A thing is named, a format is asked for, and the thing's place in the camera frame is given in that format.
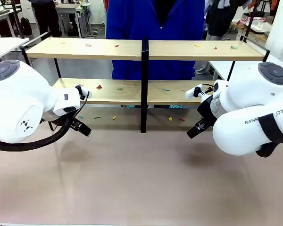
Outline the wooden background table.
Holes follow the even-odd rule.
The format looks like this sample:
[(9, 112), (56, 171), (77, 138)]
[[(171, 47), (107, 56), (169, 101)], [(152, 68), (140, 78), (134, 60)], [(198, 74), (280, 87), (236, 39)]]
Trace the wooden background table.
[[(248, 25), (250, 22), (249, 16), (243, 16), (239, 20), (233, 20), (231, 23), (231, 28), (237, 30), (237, 40), (240, 39), (240, 36), (244, 36), (248, 29)], [(267, 22), (267, 20), (263, 17), (254, 17), (248, 37), (256, 42), (266, 43), (269, 33), (272, 29), (272, 25)]]

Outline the person in dark clothes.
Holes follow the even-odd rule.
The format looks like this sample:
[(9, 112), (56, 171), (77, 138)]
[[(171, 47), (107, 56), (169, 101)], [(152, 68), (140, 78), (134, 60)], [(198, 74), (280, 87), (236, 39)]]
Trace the person in dark clothes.
[(208, 35), (210, 37), (225, 35), (238, 7), (244, 2), (245, 0), (205, 0)]

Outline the black backpack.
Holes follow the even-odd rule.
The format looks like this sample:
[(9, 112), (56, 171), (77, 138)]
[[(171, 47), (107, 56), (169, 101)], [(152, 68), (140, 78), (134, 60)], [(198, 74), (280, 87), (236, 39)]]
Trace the black backpack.
[(22, 17), (20, 20), (20, 25), (21, 25), (21, 31), (23, 35), (25, 36), (32, 35), (32, 28), (31, 28), (31, 24), (28, 18)]

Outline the wooden shelf with black frame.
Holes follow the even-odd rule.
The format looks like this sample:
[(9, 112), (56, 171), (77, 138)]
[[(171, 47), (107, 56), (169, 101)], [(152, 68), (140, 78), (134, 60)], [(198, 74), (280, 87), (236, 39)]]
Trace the wooden shelf with black frame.
[(83, 84), (92, 92), (89, 104), (100, 105), (140, 105), (141, 131), (147, 127), (147, 107), (149, 105), (199, 105), (200, 100), (186, 99), (183, 90), (197, 85), (195, 81), (149, 81), (148, 64), (154, 60), (179, 61), (266, 61), (269, 50), (252, 48), (241, 41), (179, 41), (179, 40), (107, 40), (79, 38), (47, 38), (30, 49), (22, 48), (25, 60), (29, 58), (85, 59), (85, 60), (131, 60), (141, 61), (141, 81), (121, 81), (103, 79), (63, 79), (56, 87), (71, 87)]

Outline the black upright pole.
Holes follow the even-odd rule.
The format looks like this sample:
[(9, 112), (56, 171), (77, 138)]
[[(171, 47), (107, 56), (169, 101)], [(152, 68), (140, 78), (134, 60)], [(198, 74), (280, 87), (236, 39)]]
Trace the black upright pole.
[(22, 39), (24, 39), (25, 36), (23, 35), (23, 32), (22, 32), (22, 28), (21, 28), (21, 24), (20, 24), (18, 15), (17, 15), (17, 9), (16, 9), (16, 5), (15, 5), (15, 1), (14, 0), (11, 0), (11, 5), (12, 5), (12, 9), (13, 9), (13, 14), (14, 14), (17, 30), (19, 32), (20, 37)]
[(254, 6), (253, 6), (253, 11), (252, 11), (252, 13), (251, 13), (251, 15), (250, 15), (250, 21), (249, 21), (247, 30), (246, 30), (246, 32), (245, 32), (245, 35), (243, 36), (243, 42), (245, 42), (245, 43), (246, 43), (246, 41), (247, 41), (248, 34), (249, 34), (249, 32), (250, 32), (253, 19), (254, 19), (254, 17), (255, 17), (256, 12), (257, 12), (257, 7), (258, 7), (258, 5), (259, 5), (259, 2), (260, 2), (260, 0), (255, 0)]

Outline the person in black clothes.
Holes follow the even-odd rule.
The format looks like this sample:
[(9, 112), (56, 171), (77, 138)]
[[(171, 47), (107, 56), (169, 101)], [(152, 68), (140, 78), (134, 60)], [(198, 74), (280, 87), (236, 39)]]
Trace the person in black clothes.
[(52, 37), (60, 37), (58, 14), (54, 0), (28, 0), (34, 9), (40, 35), (50, 31)]

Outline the white side table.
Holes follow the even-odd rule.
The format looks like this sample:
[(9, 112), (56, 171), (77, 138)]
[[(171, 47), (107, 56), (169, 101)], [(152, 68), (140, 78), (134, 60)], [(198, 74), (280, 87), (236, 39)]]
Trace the white side table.
[(21, 45), (27, 43), (29, 38), (0, 38), (0, 58), (9, 53), (10, 51), (20, 47)]
[(235, 61), (209, 61), (209, 64), (214, 69), (213, 81), (219, 77), (225, 81), (229, 81)]

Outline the person in blue coat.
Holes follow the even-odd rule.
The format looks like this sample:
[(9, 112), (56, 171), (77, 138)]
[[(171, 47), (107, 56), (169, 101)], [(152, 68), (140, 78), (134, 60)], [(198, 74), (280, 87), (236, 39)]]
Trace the person in blue coat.
[[(205, 0), (109, 0), (106, 38), (201, 40)], [(141, 80), (141, 61), (112, 60), (114, 80)], [(149, 80), (192, 80), (195, 61), (149, 61)]]

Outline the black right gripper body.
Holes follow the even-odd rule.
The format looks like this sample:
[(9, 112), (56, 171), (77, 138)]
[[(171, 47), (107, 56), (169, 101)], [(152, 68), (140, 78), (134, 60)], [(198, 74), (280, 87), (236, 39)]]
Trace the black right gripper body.
[(214, 125), (217, 120), (210, 108), (212, 99), (213, 96), (208, 97), (197, 108), (198, 113), (201, 115), (201, 120), (199, 121), (200, 124)]

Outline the white background table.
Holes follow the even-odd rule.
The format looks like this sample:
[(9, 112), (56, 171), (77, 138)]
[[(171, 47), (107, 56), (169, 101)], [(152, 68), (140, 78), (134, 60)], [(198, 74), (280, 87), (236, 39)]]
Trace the white background table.
[(87, 35), (91, 33), (90, 6), (90, 3), (59, 3), (56, 5), (56, 11), (58, 13), (58, 22), (62, 37), (68, 36), (67, 30), (68, 28), (70, 28), (70, 20), (67, 19), (67, 16), (74, 15), (75, 23), (77, 25), (78, 30), (78, 36), (80, 38), (87, 38)]

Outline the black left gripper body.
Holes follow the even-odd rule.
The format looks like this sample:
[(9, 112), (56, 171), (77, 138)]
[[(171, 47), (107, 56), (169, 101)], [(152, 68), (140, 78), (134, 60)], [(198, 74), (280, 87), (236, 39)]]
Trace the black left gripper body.
[(65, 115), (58, 116), (52, 110), (44, 112), (41, 121), (48, 121), (56, 126), (70, 128), (70, 122), (73, 118), (74, 113), (66, 113)]

